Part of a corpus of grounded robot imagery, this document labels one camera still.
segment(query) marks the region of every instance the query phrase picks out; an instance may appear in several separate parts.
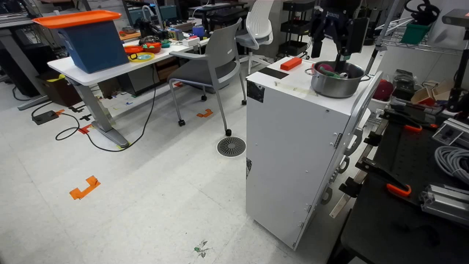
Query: small debris on floor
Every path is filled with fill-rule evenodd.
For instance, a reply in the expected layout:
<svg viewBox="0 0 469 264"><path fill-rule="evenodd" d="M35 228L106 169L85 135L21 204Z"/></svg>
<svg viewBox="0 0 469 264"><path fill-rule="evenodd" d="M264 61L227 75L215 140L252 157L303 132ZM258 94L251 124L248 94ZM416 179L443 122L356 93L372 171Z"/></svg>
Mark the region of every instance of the small debris on floor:
<svg viewBox="0 0 469 264"><path fill-rule="evenodd" d="M198 247L193 248L195 253L199 254L199 257L205 259L210 248L205 248L207 241L202 241Z"/></svg>
<svg viewBox="0 0 469 264"><path fill-rule="evenodd" d="M208 118L211 115L213 115L211 109L205 109L204 113L198 113L196 116L201 118L201 119L205 119L205 118Z"/></svg>

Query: orange box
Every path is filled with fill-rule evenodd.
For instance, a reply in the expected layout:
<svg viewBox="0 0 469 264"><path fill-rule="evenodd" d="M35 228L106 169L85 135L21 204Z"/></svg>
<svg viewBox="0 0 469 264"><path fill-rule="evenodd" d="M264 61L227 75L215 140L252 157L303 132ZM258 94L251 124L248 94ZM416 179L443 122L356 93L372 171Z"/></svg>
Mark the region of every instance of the orange box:
<svg viewBox="0 0 469 264"><path fill-rule="evenodd" d="M300 63L302 63L300 58L293 58L292 61L281 63L280 69L290 71L290 69L299 66Z"/></svg>

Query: pole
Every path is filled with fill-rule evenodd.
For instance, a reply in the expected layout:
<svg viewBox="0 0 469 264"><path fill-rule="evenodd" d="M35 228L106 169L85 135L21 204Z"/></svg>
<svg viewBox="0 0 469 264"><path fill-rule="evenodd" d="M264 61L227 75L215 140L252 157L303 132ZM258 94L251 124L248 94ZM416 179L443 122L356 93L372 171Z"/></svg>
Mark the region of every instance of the pole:
<svg viewBox="0 0 469 264"><path fill-rule="evenodd" d="M383 41L384 41L384 39L385 39L387 30L390 28L390 24L391 24L391 21L393 21L393 17L394 17L394 14L396 14L396 11L397 11L399 2L400 2L400 0L393 0L391 11L390 11L390 14L388 14L387 18L385 18L384 27L383 27L381 34L380 34L380 37L378 37L378 40L377 40L377 44L375 44L375 50L372 52L372 56L371 56L371 59L369 59L369 62L368 62L368 66L366 66L366 71L365 71L366 75L369 74L372 65L375 63L375 59L377 59L378 53L384 50Z"/></svg>

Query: workbench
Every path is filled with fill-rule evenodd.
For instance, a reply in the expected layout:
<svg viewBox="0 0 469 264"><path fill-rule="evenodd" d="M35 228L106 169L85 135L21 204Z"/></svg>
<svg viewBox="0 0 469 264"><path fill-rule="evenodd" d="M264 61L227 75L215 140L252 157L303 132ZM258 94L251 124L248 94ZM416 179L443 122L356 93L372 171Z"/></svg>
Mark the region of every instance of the workbench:
<svg viewBox="0 0 469 264"><path fill-rule="evenodd" d="M160 53L155 55L154 59L147 62L129 62L125 65L119 65L116 68L98 71L94 74L86 74L82 69L76 68L72 58L65 58L59 61L48 62L48 66L60 74L63 74L69 83L73 84L75 90L89 109L91 115L94 116L94 128L97 128L106 138L116 143L120 147L129 147L129 143L125 137L120 135L119 131L116 131L111 125L111 116L110 113L103 107L101 102L95 99L91 88L98 85L103 81L113 80L116 77L155 65L158 62L163 62L169 58L172 58L170 53L174 52L189 52L191 49L186 46L182 46L179 43L172 43L169 49L161 49Z"/></svg>
<svg viewBox="0 0 469 264"><path fill-rule="evenodd" d="M390 122L374 162L412 187L418 203L425 185L468 187L434 162L440 146L431 131L412 134ZM328 263L359 257L377 264L462 264L469 260L469 229L422 213L385 193L385 178L368 173Z"/></svg>

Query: metal pot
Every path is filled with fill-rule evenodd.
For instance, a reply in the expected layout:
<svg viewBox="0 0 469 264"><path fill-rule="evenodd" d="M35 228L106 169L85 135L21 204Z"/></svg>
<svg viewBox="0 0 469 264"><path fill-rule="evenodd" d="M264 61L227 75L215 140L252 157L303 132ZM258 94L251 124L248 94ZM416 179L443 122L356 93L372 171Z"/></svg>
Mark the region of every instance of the metal pot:
<svg viewBox="0 0 469 264"><path fill-rule="evenodd" d="M349 99L355 94L359 87L365 72L355 65L346 63L344 74L346 77L331 75L322 71L320 66L328 65L331 69L336 68L334 62L318 62L312 69L311 88L324 96L333 99Z"/></svg>

